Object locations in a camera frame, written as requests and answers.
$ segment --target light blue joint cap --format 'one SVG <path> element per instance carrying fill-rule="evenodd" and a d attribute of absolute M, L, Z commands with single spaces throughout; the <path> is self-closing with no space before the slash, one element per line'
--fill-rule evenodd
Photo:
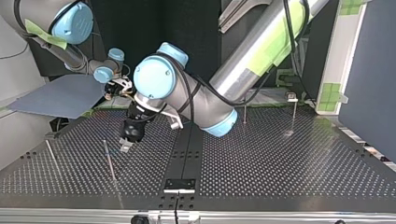
<path fill-rule="evenodd" d="M 110 68 L 101 66 L 95 69 L 93 76 L 95 77 L 96 81 L 100 83 L 107 83 L 113 78 L 114 74 Z"/>
<path fill-rule="evenodd" d="M 237 118 L 238 118 L 238 113 L 236 113 L 236 110 L 233 109 L 231 114 L 225 120 L 210 128 L 202 128 L 202 130 L 216 137 L 222 137 L 231 130 L 233 125 L 236 123 Z"/>
<path fill-rule="evenodd" d="M 125 54 L 121 49 L 111 49 L 108 51 L 108 57 L 113 60 L 123 62 L 125 58 Z"/>
<path fill-rule="evenodd" d="M 176 86 L 175 70 L 167 60 L 160 56 L 149 56 L 134 70 L 136 89 L 149 99 L 162 99 Z"/>
<path fill-rule="evenodd" d="M 70 4 L 64 6 L 56 16 Z M 93 15 L 84 3 L 77 3 L 52 28 L 52 35 L 58 36 L 69 44 L 77 45 L 84 42 L 91 34 Z"/>
<path fill-rule="evenodd" d="M 167 54 L 177 60 L 183 67 L 186 67 L 187 62 L 189 61 L 189 56 L 181 49 L 177 47 L 163 42 L 157 52 L 161 52 Z"/>

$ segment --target black cable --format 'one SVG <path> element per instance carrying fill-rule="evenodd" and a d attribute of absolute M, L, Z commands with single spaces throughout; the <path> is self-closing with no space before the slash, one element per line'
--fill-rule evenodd
<path fill-rule="evenodd" d="M 161 114 L 165 110 L 166 106 L 167 106 L 167 104 L 165 104 L 163 106 L 163 108 L 161 108 L 161 110 L 159 110 L 158 112 L 155 112 L 155 114 L 153 114 L 153 115 L 151 115 L 149 117 L 146 117 L 144 119 L 134 119 L 134 122 L 141 123 L 141 122 L 146 122 L 148 120 L 154 119 L 157 115 Z"/>
<path fill-rule="evenodd" d="M 306 92 L 306 95 L 309 97 L 309 99 L 311 100 L 312 104 L 314 104 L 315 107 L 317 107 L 317 104 L 315 103 L 314 99 L 312 98 L 312 96 L 309 94 L 308 90 L 306 89 L 305 84 L 303 83 L 303 79 L 301 77 L 301 74 L 298 70 L 298 64 L 297 61 L 295 59 L 295 50 L 296 50 L 296 46 L 294 43 L 294 32 L 293 32 L 293 27 L 291 24 L 291 17 L 290 17 L 290 10 L 289 10 L 289 0 L 283 0 L 283 5 L 285 8 L 285 13 L 286 13 L 286 20 L 287 20 L 287 25 L 288 25 L 288 30 L 289 30 L 289 38 L 290 38 L 290 44 L 291 44 L 291 63 L 293 63 L 293 69 L 294 69 L 294 73 L 297 75 L 297 77 L 300 79 L 300 83 L 304 88 L 304 91 Z M 301 38 L 301 36 L 303 36 L 303 32 L 306 31 L 306 28 L 308 26 L 309 23 L 309 14 L 310 14 L 310 7 L 308 4 L 307 0 L 303 0 L 303 5 L 304 5 L 304 11 L 305 11 L 305 16 L 304 16 L 304 24 L 303 24 L 303 28 L 302 31 L 300 32 L 300 35 L 298 38 Z"/>
<path fill-rule="evenodd" d="M 177 215 L 177 206 L 178 206 L 178 199 L 176 200 L 176 206 L 175 206 L 175 223 L 178 224 L 178 215 Z"/>
<path fill-rule="evenodd" d="M 300 39 L 303 37 L 303 35 L 306 32 L 306 29 L 308 28 L 308 23 L 309 23 L 309 15 L 310 15 L 310 7 L 308 1 L 303 0 L 303 6 L 304 6 L 304 21 L 303 21 L 303 28 L 301 29 L 301 32 L 297 35 L 296 37 L 296 42 L 298 43 Z"/>
<path fill-rule="evenodd" d="M 201 83 L 203 86 L 207 87 L 208 90 L 210 90 L 213 94 L 215 94 L 217 97 L 220 98 L 221 101 L 223 101 L 224 103 L 226 103 L 227 105 L 230 106 L 243 106 L 243 105 L 247 105 L 248 103 L 250 103 L 254 97 L 257 96 L 257 94 L 259 93 L 260 89 L 264 86 L 265 82 L 268 80 L 268 78 L 274 73 L 276 67 L 273 66 L 270 71 L 268 72 L 267 76 L 262 80 L 262 83 L 260 84 L 259 88 L 257 88 L 257 90 L 255 90 L 255 92 L 250 96 L 250 98 L 248 98 L 246 101 L 242 102 L 242 103 L 235 103 L 235 102 L 231 102 L 228 99 L 226 99 L 224 96 L 220 95 L 210 84 L 207 84 L 205 81 L 203 81 L 200 77 L 194 77 L 194 79 L 196 81 L 198 81 L 199 83 Z"/>
<path fill-rule="evenodd" d="M 17 56 L 23 54 L 23 53 L 27 50 L 27 47 L 29 47 L 29 44 L 28 44 L 28 43 L 26 43 L 26 46 L 25 46 L 25 48 L 23 49 L 23 51 L 21 51 L 21 52 L 19 52 L 19 53 L 16 53 L 16 54 L 14 54 L 14 55 L 2 57 L 2 58 L 0 58 L 0 60 L 17 57 Z"/>
<path fill-rule="evenodd" d="M 291 53 L 294 53 L 296 51 L 296 45 L 294 43 L 294 31 L 293 31 L 293 26 L 291 24 L 289 0 L 283 0 L 283 6 L 285 7 L 286 24 L 288 25 L 288 30 L 289 30 L 289 38 L 290 38 L 290 44 L 291 44 Z"/>

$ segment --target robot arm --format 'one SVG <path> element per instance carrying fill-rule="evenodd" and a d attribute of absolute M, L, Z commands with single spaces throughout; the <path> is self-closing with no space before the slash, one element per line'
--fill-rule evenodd
<path fill-rule="evenodd" d="M 128 89 L 132 82 L 122 77 L 124 53 L 120 49 L 111 49 L 104 62 L 88 59 L 74 45 L 81 44 L 91 34 L 93 15 L 91 9 L 81 0 L 2 0 L 0 15 L 21 36 L 32 38 L 42 48 L 64 62 L 67 69 L 76 73 L 94 75 L 101 83 L 114 81 Z M 67 42 L 66 49 L 47 43 L 37 35 L 26 32 L 25 20 L 60 37 Z"/>
<path fill-rule="evenodd" d="M 288 1 L 294 36 L 297 36 L 303 29 L 304 9 L 309 7 L 310 21 L 329 0 L 305 0 L 305 5 L 301 0 Z M 236 102 L 261 76 L 289 55 L 290 36 L 284 2 L 274 0 L 245 40 L 210 79 L 210 85 L 202 85 L 199 78 L 185 74 L 183 69 L 188 55 L 163 43 L 157 53 L 147 57 L 134 70 L 134 84 L 138 91 L 135 99 L 137 102 L 144 99 L 139 105 L 143 108 L 149 108 L 152 100 L 162 100 L 187 119 L 191 119 L 193 105 L 193 122 L 203 131 L 222 137 L 237 120 L 233 108 L 238 105 Z M 130 128 L 134 127 L 131 123 L 127 125 Z M 129 140 L 128 134 L 122 137 Z"/>

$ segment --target metal bracket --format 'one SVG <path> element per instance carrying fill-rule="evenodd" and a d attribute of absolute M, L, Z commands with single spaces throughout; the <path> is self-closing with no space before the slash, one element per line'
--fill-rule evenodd
<path fill-rule="evenodd" d="M 160 106 L 157 106 L 157 107 L 152 106 L 150 104 L 150 101 L 153 101 L 153 100 L 150 100 L 149 98 L 144 97 L 142 95 L 136 94 L 134 96 L 134 99 L 140 105 L 142 105 L 143 107 L 145 107 L 146 109 L 149 109 L 151 111 L 158 112 L 161 109 Z M 167 117 L 167 119 L 168 119 L 168 121 L 169 121 L 169 123 L 171 125 L 172 130 L 183 129 L 183 123 L 181 122 L 181 118 L 178 115 L 177 111 L 172 106 L 168 105 L 163 110 L 162 114 L 164 114 Z"/>
<path fill-rule="evenodd" d="M 164 193 L 191 194 L 195 193 L 195 179 L 168 179 Z"/>
<path fill-rule="evenodd" d="M 270 5 L 273 0 L 232 0 L 219 17 L 219 30 L 225 34 L 249 10 L 258 5 Z"/>
<path fill-rule="evenodd" d="M 134 143 L 126 140 L 125 138 L 120 139 L 120 144 L 122 144 L 120 151 L 121 152 L 128 152 L 129 149 L 134 145 Z"/>
<path fill-rule="evenodd" d="M 340 93 L 340 102 L 342 104 L 347 104 L 348 101 L 349 101 L 349 98 L 347 96 L 345 96 L 343 93 Z"/>
<path fill-rule="evenodd" d="M 110 82 L 115 82 L 115 83 L 121 85 L 123 87 L 122 92 L 128 91 L 133 86 L 132 81 L 128 77 L 115 78 L 115 79 L 112 79 Z"/>

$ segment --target black panel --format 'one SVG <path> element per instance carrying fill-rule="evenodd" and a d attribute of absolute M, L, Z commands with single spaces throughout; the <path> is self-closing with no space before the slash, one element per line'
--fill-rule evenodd
<path fill-rule="evenodd" d="M 209 79 L 219 66 L 218 0 L 96 0 L 92 6 L 106 48 L 123 49 L 132 68 L 164 41 L 190 56 L 189 73 Z"/>
<path fill-rule="evenodd" d="M 306 90 L 314 99 L 318 97 L 338 5 L 339 0 L 329 1 L 311 22 L 308 49 L 305 56 L 303 83 Z"/>

